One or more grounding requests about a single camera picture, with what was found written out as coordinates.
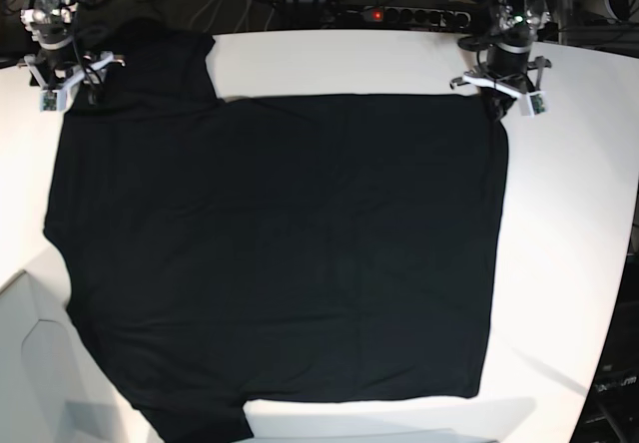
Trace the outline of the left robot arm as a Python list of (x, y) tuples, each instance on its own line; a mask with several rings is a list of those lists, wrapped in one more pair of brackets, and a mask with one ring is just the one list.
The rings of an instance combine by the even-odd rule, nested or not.
[(458, 39), (476, 64), (450, 81), (450, 88), (472, 85), (489, 118), (503, 119), (515, 105), (525, 117), (547, 111), (541, 82), (552, 67), (543, 56), (530, 57), (537, 34), (550, 21), (546, 0), (488, 0), (490, 26), (480, 35)]

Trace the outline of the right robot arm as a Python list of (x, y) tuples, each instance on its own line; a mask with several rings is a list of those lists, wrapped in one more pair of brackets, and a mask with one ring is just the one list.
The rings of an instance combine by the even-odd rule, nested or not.
[(39, 45), (35, 54), (19, 63), (31, 74), (30, 85), (39, 89), (39, 109), (63, 112), (80, 90), (89, 104), (104, 96), (104, 80), (113, 64), (124, 65), (111, 51), (94, 51), (89, 41), (106, 33), (101, 25), (83, 26), (79, 13), (97, 0), (27, 0), (20, 19), (32, 40)]

